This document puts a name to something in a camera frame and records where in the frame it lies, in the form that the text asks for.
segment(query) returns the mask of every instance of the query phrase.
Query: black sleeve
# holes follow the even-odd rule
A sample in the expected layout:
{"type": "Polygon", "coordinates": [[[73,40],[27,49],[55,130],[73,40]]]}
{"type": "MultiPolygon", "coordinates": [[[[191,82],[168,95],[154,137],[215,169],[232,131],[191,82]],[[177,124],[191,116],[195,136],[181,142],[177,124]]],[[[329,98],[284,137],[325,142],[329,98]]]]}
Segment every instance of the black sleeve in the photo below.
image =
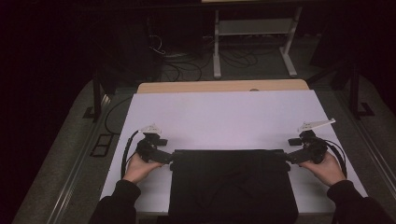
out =
{"type": "Polygon", "coordinates": [[[132,182],[120,180],[111,196],[103,198],[95,208],[90,223],[135,223],[134,202],[140,189],[132,182]]]}
{"type": "Polygon", "coordinates": [[[349,180],[331,186],[327,195],[335,202],[334,218],[340,224],[395,223],[375,199],[363,198],[349,180]]]}

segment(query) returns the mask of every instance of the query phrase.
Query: table leg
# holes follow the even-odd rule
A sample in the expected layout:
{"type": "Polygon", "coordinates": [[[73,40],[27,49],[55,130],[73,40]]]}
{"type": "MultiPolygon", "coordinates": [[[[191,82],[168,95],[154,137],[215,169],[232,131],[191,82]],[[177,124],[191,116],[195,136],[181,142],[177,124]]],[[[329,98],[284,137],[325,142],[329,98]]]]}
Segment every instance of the table leg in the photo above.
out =
{"type": "Polygon", "coordinates": [[[296,32],[296,28],[297,28],[297,25],[298,25],[298,20],[300,19],[300,14],[301,14],[302,10],[303,10],[302,7],[297,7],[296,8],[296,11],[295,11],[294,17],[293,17],[293,21],[291,22],[291,25],[290,25],[288,39],[286,40],[286,44],[285,44],[284,47],[280,47],[279,48],[280,53],[282,54],[283,61],[285,62],[286,68],[288,69],[289,75],[291,77],[296,77],[297,76],[297,72],[296,72],[296,70],[294,68],[294,65],[293,65],[293,63],[291,61],[291,58],[289,56],[289,49],[290,49],[290,46],[291,46],[291,41],[293,40],[294,34],[296,32]]]}
{"type": "Polygon", "coordinates": [[[213,53],[213,76],[215,79],[221,78],[220,57],[219,57],[219,11],[216,10],[215,18],[215,52],[213,53]]]}

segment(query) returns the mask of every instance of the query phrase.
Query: gray carpet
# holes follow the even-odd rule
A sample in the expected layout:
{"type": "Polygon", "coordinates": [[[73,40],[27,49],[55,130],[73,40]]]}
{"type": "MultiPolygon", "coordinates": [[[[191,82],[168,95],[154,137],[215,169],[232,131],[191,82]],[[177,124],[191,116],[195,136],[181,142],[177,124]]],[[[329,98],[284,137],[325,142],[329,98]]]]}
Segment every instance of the gray carpet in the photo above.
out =
{"type": "MultiPolygon", "coordinates": [[[[226,57],[240,56],[244,53],[252,52],[252,44],[243,45],[242,51],[230,49],[234,40],[224,40],[222,42],[222,53],[226,57]]],[[[232,61],[221,62],[222,79],[274,79],[289,78],[286,68],[277,50],[282,38],[276,39],[265,37],[265,44],[261,44],[253,52],[257,58],[244,59],[234,57],[238,63],[232,61]],[[245,68],[235,68],[236,65],[251,63],[245,68]]],[[[298,37],[295,39],[290,50],[290,57],[295,63],[299,78],[307,79],[320,68],[309,65],[309,60],[315,50],[318,38],[298,37]]],[[[178,80],[195,80],[201,76],[201,80],[213,80],[213,70],[211,53],[208,52],[203,58],[194,59],[189,63],[202,68],[202,75],[199,70],[194,70],[194,66],[187,63],[177,63],[183,67],[182,76],[178,80]]],[[[165,66],[163,68],[161,81],[174,80],[177,77],[175,67],[165,66]]],[[[320,102],[329,118],[337,120],[333,127],[336,134],[350,158],[363,186],[368,194],[375,197],[386,210],[396,219],[395,199],[389,191],[389,187],[384,181],[383,176],[378,171],[372,159],[370,148],[367,146],[365,136],[361,134],[361,127],[373,139],[373,143],[384,157],[390,170],[396,172],[396,118],[382,103],[377,95],[375,88],[364,78],[361,80],[361,102],[366,102],[374,110],[374,117],[364,117],[361,121],[354,120],[347,107],[348,88],[343,91],[332,91],[329,83],[332,76],[327,76],[314,85],[320,102]]],[[[122,89],[115,95],[110,96],[109,101],[104,101],[104,112],[96,124],[91,119],[83,119],[82,116],[88,106],[92,105],[92,84],[89,83],[81,91],[75,104],[70,109],[69,116],[64,122],[64,126],[58,134],[52,149],[46,158],[40,173],[37,175],[35,183],[31,187],[20,212],[17,214],[14,223],[87,223],[91,213],[96,206],[101,194],[102,186],[106,180],[106,171],[112,161],[112,155],[117,145],[118,137],[115,135],[111,143],[110,150],[106,157],[91,157],[90,153],[93,145],[101,133],[108,133],[105,127],[106,115],[111,111],[107,118],[108,129],[114,133],[119,133],[126,116],[130,100],[117,105],[125,99],[129,99],[135,90],[122,89]],[[61,202],[64,206],[55,210],[54,216],[51,212],[56,207],[59,196],[63,195],[61,202]]],[[[331,223],[330,215],[300,216],[297,223],[331,223]]],[[[155,219],[148,218],[142,223],[153,223],[155,219]]]]}

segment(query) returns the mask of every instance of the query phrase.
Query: black fabric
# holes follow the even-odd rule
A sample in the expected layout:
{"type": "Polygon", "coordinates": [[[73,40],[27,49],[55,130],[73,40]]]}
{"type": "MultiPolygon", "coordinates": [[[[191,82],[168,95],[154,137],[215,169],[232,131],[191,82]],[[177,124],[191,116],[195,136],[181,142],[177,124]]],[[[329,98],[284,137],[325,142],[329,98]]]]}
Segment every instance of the black fabric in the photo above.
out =
{"type": "Polygon", "coordinates": [[[127,180],[119,180],[111,196],[103,198],[95,208],[90,224],[134,224],[134,202],[140,196],[140,188],[127,180]]]}
{"type": "Polygon", "coordinates": [[[177,150],[172,223],[294,223],[298,216],[283,150],[177,150]]]}
{"type": "Polygon", "coordinates": [[[361,197],[349,180],[332,185],[327,196],[335,203],[334,220],[340,224],[395,223],[375,199],[361,197]]]}

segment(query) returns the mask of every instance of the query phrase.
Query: hand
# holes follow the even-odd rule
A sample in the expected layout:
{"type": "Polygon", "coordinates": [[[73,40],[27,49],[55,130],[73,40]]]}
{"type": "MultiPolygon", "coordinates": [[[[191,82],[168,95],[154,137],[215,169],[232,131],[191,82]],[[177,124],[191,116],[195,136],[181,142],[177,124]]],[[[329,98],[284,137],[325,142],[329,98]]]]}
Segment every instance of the hand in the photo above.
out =
{"type": "Polygon", "coordinates": [[[163,164],[159,162],[145,162],[140,158],[138,153],[135,153],[129,161],[125,176],[122,179],[137,184],[148,176],[152,170],[161,166],[163,164]]]}
{"type": "Polygon", "coordinates": [[[305,161],[299,165],[310,170],[323,184],[329,187],[346,179],[338,161],[329,152],[325,153],[324,159],[320,164],[314,164],[312,161],[305,161]]]}

